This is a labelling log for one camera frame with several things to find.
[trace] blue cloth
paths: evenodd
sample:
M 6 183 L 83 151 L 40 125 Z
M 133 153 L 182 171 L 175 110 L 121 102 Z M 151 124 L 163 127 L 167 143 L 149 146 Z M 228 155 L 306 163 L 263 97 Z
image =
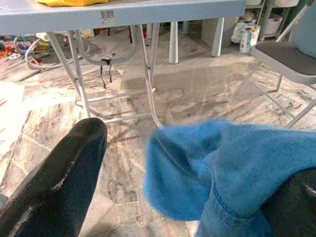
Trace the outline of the blue cloth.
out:
M 163 215 L 200 220 L 197 237 L 272 237 L 260 206 L 316 166 L 316 133 L 207 121 L 154 132 L 144 194 Z
M 305 12 L 298 23 L 293 27 L 292 40 L 304 54 L 316 58 L 316 3 Z

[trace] tile floor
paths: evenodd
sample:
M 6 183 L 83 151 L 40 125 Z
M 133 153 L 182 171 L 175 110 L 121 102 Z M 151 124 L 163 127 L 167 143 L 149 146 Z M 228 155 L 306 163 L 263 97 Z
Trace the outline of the tile floor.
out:
M 253 57 L 236 46 L 224 48 L 219 58 L 199 38 L 199 25 L 192 23 L 190 36 L 179 35 L 179 64 L 168 63 L 167 30 L 158 44 L 154 86 L 158 117 L 163 124 L 182 124 L 208 118 L 227 118 L 237 123 L 284 126 L 290 118 L 261 96 L 251 84 L 233 98 L 232 91 L 254 66 Z M 128 53 L 125 27 L 112 35 L 92 38 L 105 58 L 115 52 Z M 102 87 L 99 68 L 81 60 L 89 97 L 145 88 L 141 55 L 114 65 L 112 84 Z M 0 62 L 0 194 L 10 197 L 32 168 L 44 159 L 57 142 L 84 117 L 76 106 L 76 92 L 63 68 L 34 72 L 25 63 Z M 254 79 L 266 90 L 276 87 L 277 73 L 262 65 Z M 311 100 L 314 91 L 285 80 L 276 97 L 294 114 Z M 149 111 L 146 95 L 91 104 L 93 116 L 101 119 Z M 295 128 L 315 129 L 312 110 Z M 193 237 L 197 222 L 168 220 L 153 210 L 142 194 L 144 152 L 148 134 L 155 128 L 151 119 L 128 120 L 108 125 L 108 147 L 80 237 Z

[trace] black object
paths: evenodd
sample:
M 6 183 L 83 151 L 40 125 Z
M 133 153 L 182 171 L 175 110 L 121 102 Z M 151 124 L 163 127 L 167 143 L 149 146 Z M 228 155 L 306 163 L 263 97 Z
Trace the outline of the black object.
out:
M 130 27 L 128 27 L 128 32 L 129 32 L 129 42 L 133 43 L 132 32 L 130 31 Z
M 295 174 L 261 207 L 276 237 L 316 237 L 315 171 Z
M 95 191 L 107 127 L 78 122 L 1 210 L 1 237 L 77 237 Z
M 104 62 L 107 63 L 107 65 L 110 65 L 109 76 L 110 76 L 110 83 L 112 83 L 112 74 L 111 74 L 112 64 L 111 64 L 111 59 L 101 59 L 101 61 L 104 61 Z M 105 84 L 105 82 L 103 80 L 103 66 L 100 66 L 100 77 L 101 77 L 101 80 L 103 82 L 103 88 L 106 89 L 107 85 Z

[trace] table leg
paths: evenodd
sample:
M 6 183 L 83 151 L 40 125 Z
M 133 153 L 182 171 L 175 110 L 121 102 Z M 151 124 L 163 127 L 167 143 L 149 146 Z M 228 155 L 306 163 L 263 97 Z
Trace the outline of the table leg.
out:
M 153 24 L 147 24 L 147 38 L 152 39 L 153 38 Z
M 90 110 L 89 110 L 89 105 L 88 105 L 88 99 L 87 99 L 87 95 L 86 95 L 85 90 L 84 90 L 83 78 L 82 78 L 80 63 L 79 63 L 79 59 L 78 59 L 78 43 L 77 43 L 77 41 L 75 41 L 73 31 L 68 31 L 68 38 L 69 38 L 69 45 L 70 45 L 70 49 L 71 49 L 71 54 L 73 56 L 74 64 L 76 67 L 76 74 L 77 74 L 76 80 L 77 80 L 77 84 L 78 84 L 78 88 L 79 88 L 82 106 L 86 112 L 86 116 L 89 118 L 90 117 Z
M 178 22 L 171 22 L 170 44 L 169 44 L 169 63 L 178 63 Z
M 214 42 L 213 42 L 213 47 L 212 47 L 212 52 L 211 52 L 211 55 L 213 57 L 221 56 L 223 29 L 224 29 L 224 17 L 220 17 L 217 19 L 217 26 L 216 26 Z
M 154 23 L 153 26 L 153 42 L 152 42 L 152 54 L 150 57 L 150 83 L 153 87 L 154 83 L 154 67 L 156 63 L 156 55 L 157 55 L 157 45 L 158 45 L 158 38 L 159 38 L 159 28 L 160 23 Z
M 66 70 L 66 72 L 68 74 L 68 77 L 71 80 L 71 82 L 72 82 L 74 88 L 76 89 L 78 95 L 80 95 L 79 87 L 78 87 L 77 82 L 76 82 L 76 77 L 73 74 L 73 71 L 71 70 L 71 68 L 70 68 L 70 66 L 69 66 L 69 64 L 67 62 L 65 54 L 64 54 L 63 50 L 61 49 L 55 34 L 53 32 L 48 32 L 47 34 L 49 36 L 50 43 L 53 46 L 58 59 L 60 60 L 60 62 L 64 66 L 64 68 L 65 68 L 65 70 Z
M 146 54 L 146 46 L 145 46 L 145 41 L 143 37 L 143 28 L 142 25 L 139 25 L 139 41 L 140 41 L 140 50 L 142 53 L 142 58 L 143 58 L 143 64 L 144 64 L 144 71 L 145 71 L 145 82 L 146 82 L 146 89 L 147 89 L 147 95 L 148 95 L 148 101 L 150 105 L 150 110 L 151 110 L 151 115 L 153 117 L 154 122 L 158 127 L 162 127 L 157 114 L 155 110 L 155 104 L 154 104 L 154 98 L 153 98 L 153 92 L 152 92 L 152 85 L 151 85 L 151 69 L 150 66 L 148 65 L 148 59 L 147 59 L 147 54 Z M 155 49 L 153 48 L 152 50 L 156 51 L 157 49 L 157 44 L 155 44 Z
M 183 22 L 183 28 L 182 28 L 182 33 L 184 35 L 188 35 L 190 30 L 190 21 L 184 21 Z

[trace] gray chair seat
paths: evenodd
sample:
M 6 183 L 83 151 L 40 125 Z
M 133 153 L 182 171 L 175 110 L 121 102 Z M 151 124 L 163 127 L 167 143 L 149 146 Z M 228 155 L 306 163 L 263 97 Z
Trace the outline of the gray chair seat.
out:
M 256 45 L 256 49 L 300 74 L 316 75 L 316 58 L 302 53 L 290 42 L 261 43 Z

